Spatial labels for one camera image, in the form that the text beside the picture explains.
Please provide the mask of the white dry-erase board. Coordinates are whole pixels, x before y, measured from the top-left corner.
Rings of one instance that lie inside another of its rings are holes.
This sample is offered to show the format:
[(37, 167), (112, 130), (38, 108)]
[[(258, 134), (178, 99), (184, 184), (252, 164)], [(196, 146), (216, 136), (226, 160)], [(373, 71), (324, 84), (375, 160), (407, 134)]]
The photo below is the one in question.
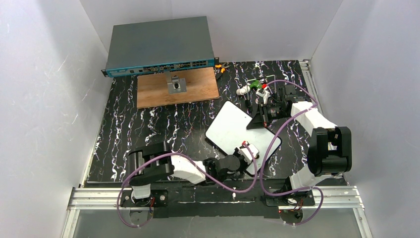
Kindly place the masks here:
[(226, 101), (205, 132), (205, 136), (225, 154), (232, 154), (243, 141), (253, 144), (259, 151), (256, 159), (259, 171), (264, 155), (275, 133), (267, 128), (247, 130), (252, 117), (231, 101)]

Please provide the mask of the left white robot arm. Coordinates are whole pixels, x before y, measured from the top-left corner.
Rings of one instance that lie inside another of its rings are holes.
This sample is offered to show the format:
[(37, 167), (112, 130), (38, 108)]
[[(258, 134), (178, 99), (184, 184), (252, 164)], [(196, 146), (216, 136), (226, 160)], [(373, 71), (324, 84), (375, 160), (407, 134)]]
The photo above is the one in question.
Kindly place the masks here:
[(247, 141), (231, 155), (203, 161), (172, 152), (165, 142), (138, 147), (128, 153), (131, 174), (122, 186), (130, 186), (132, 198), (139, 200), (151, 196), (152, 183), (169, 176), (199, 185), (222, 183), (232, 175), (244, 173), (248, 167), (256, 169), (259, 153), (257, 147)]

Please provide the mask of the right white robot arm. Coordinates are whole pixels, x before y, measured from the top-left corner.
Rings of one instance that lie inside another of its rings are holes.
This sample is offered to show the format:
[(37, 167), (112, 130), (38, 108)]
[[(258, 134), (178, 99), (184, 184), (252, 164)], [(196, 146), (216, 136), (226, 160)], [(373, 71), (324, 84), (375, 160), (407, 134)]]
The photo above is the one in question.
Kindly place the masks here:
[(301, 96), (295, 83), (279, 87), (278, 99), (272, 104), (259, 104), (257, 112), (246, 129), (268, 127), (273, 120), (286, 118), (280, 127), (296, 120), (309, 134), (310, 142), (306, 165), (288, 177), (278, 193), (265, 191), (269, 196), (308, 191), (324, 179), (350, 171), (352, 167), (352, 135), (346, 126), (337, 126), (317, 109), (317, 102), (310, 94)]

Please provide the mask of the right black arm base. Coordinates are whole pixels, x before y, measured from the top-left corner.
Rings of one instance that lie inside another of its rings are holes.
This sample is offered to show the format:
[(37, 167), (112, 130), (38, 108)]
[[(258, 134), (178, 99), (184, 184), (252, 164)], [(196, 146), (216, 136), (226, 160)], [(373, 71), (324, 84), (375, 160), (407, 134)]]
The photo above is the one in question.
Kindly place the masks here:
[(304, 219), (303, 207), (315, 205), (313, 192), (309, 187), (293, 188), (289, 178), (280, 189), (269, 189), (262, 196), (262, 201), (268, 207), (287, 206), (287, 209), (279, 210), (280, 218), (283, 223), (294, 227), (307, 223), (320, 210), (318, 206), (308, 218)]

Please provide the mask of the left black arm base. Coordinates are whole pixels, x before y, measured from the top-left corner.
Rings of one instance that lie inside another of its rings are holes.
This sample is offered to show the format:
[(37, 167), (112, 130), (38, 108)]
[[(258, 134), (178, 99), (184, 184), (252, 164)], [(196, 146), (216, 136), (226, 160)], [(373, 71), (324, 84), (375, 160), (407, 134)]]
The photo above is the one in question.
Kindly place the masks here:
[(150, 193), (135, 197), (133, 189), (124, 189), (122, 192), (119, 206), (126, 207), (166, 207), (168, 205), (168, 191), (165, 189), (152, 189)]

